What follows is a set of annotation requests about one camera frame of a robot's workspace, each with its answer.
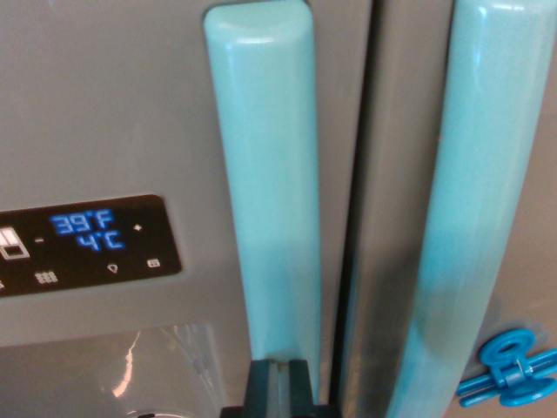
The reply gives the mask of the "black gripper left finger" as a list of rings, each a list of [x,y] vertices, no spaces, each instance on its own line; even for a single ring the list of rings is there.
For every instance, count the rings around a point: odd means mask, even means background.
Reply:
[[[267,408],[271,360],[252,361],[245,390],[244,408]]]

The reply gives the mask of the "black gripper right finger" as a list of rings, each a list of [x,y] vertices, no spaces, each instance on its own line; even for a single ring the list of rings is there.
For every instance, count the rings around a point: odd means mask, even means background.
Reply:
[[[279,408],[315,408],[309,368],[305,360],[291,360],[279,367]]]

